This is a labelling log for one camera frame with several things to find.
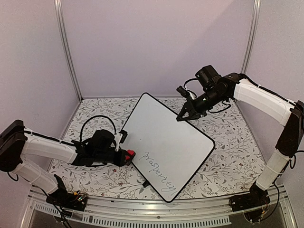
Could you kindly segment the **red whiteboard eraser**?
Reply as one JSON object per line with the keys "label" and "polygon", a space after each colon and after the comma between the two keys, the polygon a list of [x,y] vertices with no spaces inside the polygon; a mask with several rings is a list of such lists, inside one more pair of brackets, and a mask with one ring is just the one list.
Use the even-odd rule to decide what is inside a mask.
{"label": "red whiteboard eraser", "polygon": [[125,156],[126,165],[129,165],[133,158],[135,157],[136,153],[133,150],[128,150]]}

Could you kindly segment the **white whiteboard black frame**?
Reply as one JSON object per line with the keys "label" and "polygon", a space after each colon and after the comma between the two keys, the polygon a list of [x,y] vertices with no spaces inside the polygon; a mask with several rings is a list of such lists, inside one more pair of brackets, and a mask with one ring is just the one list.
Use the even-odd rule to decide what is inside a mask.
{"label": "white whiteboard black frame", "polygon": [[176,199],[215,149],[215,142],[149,93],[143,93],[126,120],[124,149],[133,165],[167,203]]}

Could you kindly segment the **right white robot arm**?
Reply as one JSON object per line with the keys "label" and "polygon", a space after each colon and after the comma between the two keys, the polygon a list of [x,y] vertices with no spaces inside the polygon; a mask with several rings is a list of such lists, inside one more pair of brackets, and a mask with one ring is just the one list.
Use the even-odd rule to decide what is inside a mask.
{"label": "right white robot arm", "polygon": [[264,193],[284,172],[289,161],[298,153],[304,135],[304,104],[291,101],[253,82],[243,73],[221,76],[213,66],[204,66],[195,74],[203,88],[203,94],[196,97],[185,85],[177,92],[186,99],[176,120],[190,121],[205,117],[218,103],[229,99],[247,103],[269,115],[283,126],[275,151],[259,175],[252,192],[246,195],[249,207],[256,207],[264,199]]}

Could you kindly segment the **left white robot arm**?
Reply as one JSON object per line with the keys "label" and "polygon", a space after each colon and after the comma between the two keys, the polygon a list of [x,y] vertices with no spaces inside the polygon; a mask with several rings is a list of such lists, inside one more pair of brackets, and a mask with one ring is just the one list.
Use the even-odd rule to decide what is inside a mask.
{"label": "left white robot arm", "polygon": [[28,156],[56,159],[80,167],[98,167],[104,163],[122,167],[129,165],[135,156],[134,151],[120,147],[126,137],[126,131],[113,134],[108,130],[97,130],[88,139],[65,142],[35,133],[26,128],[22,120],[15,120],[0,134],[0,170],[23,177],[47,194],[52,194],[60,206],[67,206],[71,197],[63,190],[59,179]]}

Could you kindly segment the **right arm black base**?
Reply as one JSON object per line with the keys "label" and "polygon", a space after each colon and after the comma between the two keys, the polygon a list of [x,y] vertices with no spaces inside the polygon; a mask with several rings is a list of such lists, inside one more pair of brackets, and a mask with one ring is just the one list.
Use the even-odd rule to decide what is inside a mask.
{"label": "right arm black base", "polygon": [[249,189],[249,193],[234,195],[229,198],[229,206],[232,211],[241,211],[253,209],[244,213],[245,219],[251,223],[260,222],[264,215],[268,212],[270,198],[267,190],[261,190],[254,182]]}

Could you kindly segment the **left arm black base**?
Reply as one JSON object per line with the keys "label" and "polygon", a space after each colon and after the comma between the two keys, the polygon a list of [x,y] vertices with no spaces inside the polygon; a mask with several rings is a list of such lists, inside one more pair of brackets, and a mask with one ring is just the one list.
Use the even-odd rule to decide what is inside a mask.
{"label": "left arm black base", "polygon": [[58,183],[58,189],[47,195],[46,202],[62,208],[84,211],[87,204],[87,194],[79,190],[74,193],[68,192],[62,179],[56,174],[54,176]]}

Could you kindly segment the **aluminium front rail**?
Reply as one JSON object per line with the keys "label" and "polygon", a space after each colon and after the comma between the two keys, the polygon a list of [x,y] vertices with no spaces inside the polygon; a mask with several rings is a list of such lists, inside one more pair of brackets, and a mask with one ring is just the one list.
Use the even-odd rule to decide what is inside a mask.
{"label": "aluminium front rail", "polygon": [[249,222],[246,214],[258,208],[233,211],[230,195],[161,200],[88,197],[84,211],[71,210],[63,223],[58,210],[32,187],[21,221],[22,228],[297,228],[291,203],[283,185],[268,190],[270,204],[266,220]]}

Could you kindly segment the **right aluminium frame post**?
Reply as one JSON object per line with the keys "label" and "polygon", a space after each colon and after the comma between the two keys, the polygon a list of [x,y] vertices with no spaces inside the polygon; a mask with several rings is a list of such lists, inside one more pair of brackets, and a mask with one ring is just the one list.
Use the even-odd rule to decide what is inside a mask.
{"label": "right aluminium frame post", "polygon": [[250,22],[250,28],[249,28],[249,35],[248,35],[248,41],[246,46],[246,51],[244,55],[244,59],[241,66],[241,73],[246,74],[250,57],[252,54],[252,50],[254,47],[254,41],[257,33],[257,27],[258,27],[258,21],[259,21],[259,15],[260,15],[260,8],[261,8],[261,0],[254,0],[253,1],[253,10],[252,10],[252,18]]}

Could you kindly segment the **aluminium frame post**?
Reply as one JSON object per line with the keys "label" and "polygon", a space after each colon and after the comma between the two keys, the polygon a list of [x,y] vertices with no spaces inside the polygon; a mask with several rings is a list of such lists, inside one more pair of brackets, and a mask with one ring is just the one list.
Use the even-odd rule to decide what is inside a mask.
{"label": "aluminium frame post", "polygon": [[76,77],[76,70],[74,67],[72,54],[69,47],[68,37],[67,37],[67,31],[65,27],[65,21],[64,21],[64,14],[63,14],[63,8],[62,8],[62,1],[61,0],[54,0],[55,5],[55,13],[57,17],[57,24],[59,29],[59,34],[61,37],[61,42],[63,46],[64,55],[66,58],[67,68],[70,74],[70,78],[72,81],[72,85],[74,88],[74,91],[76,93],[77,99],[81,102],[83,100],[83,96],[80,90],[80,85],[78,82],[78,79]]}
{"label": "aluminium frame post", "polygon": [[257,33],[257,27],[258,27],[258,21],[259,21],[259,15],[260,15],[260,8],[261,8],[261,0],[254,0],[253,1],[253,10],[252,10],[252,18],[250,22],[250,28],[249,28],[249,35],[248,35],[248,41],[246,46],[246,51],[244,55],[244,59],[241,66],[241,73],[246,74],[250,57],[252,54],[252,50],[254,47],[254,41]]}

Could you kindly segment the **left aluminium frame post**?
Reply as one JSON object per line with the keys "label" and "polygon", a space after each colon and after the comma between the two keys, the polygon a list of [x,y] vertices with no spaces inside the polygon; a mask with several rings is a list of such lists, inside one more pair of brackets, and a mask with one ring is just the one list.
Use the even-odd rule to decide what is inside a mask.
{"label": "left aluminium frame post", "polygon": [[66,58],[67,68],[70,74],[70,78],[72,81],[72,85],[74,88],[74,91],[76,93],[77,99],[81,102],[83,100],[83,96],[80,90],[80,85],[78,82],[78,79],[76,77],[76,70],[74,67],[72,54],[69,47],[68,37],[67,37],[67,31],[65,27],[65,21],[64,21],[64,14],[63,14],[63,8],[62,8],[62,1],[61,0],[54,0],[55,5],[55,13],[57,17],[57,24],[59,29],[59,34],[61,37],[61,42],[63,46],[64,55]]}

